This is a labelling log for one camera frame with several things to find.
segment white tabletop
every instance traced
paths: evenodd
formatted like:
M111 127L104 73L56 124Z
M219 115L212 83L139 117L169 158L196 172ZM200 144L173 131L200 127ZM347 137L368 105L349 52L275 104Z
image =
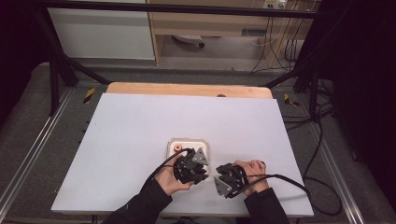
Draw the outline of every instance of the white tabletop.
M213 183L216 167L235 160L265 161L267 174L303 184L276 100L105 93L51 210L117 210L166 159L173 137L208 142L210 177L174 194L163 216L248 216L246 196L225 199ZM289 217L313 216L302 190L279 179L268 182Z

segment hand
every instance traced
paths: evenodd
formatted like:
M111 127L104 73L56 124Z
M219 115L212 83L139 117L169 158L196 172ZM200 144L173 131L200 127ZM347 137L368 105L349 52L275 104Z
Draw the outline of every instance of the hand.
M175 179L175 175L173 173L173 165L175 164L177 159L181 156L182 156L181 154L177 155L172 160L170 160L168 163L166 163L167 166L164 166L160 170L160 172L158 172L158 174L155 176L155 179L157 180L157 182L160 184L161 188L163 188L163 191L168 196L171 196L172 194L174 194L175 192L177 192L179 190L190 189L191 185L194 183L191 181L189 183L182 184Z
M262 161L235 161L233 165L238 165L245 170L247 174L247 181L251 183L260 177L265 175L265 164ZM245 195L249 196L253 192L261 192L265 189L269 189L267 180L264 179L253 185L252 187L245 190Z

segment black sleeve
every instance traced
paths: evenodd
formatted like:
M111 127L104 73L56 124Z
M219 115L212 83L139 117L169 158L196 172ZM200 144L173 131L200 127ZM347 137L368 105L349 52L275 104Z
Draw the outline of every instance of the black sleeve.
M154 224L170 202L172 197L166 195L157 180L153 179L143 192L110 214L103 224Z
M272 188L254 192L245 199L252 224L289 224L288 217Z

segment cabinet door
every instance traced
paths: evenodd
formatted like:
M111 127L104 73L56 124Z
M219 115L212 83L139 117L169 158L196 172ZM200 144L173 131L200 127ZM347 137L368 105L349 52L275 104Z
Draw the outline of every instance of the cabinet door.
M49 8L49 14L70 57L154 60L147 12Z

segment person's right hand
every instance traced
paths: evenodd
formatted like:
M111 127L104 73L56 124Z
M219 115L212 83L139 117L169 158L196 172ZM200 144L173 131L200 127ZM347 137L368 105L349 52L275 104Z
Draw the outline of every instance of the person's right hand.
M245 170L245 173L247 174L247 181L249 184L265 175L265 164L262 161L235 161L233 165L238 165ZM269 188L270 187L268 186L267 180L264 179L263 181L260 181L252 187L246 189L244 193L245 195L249 196L253 192L261 192Z

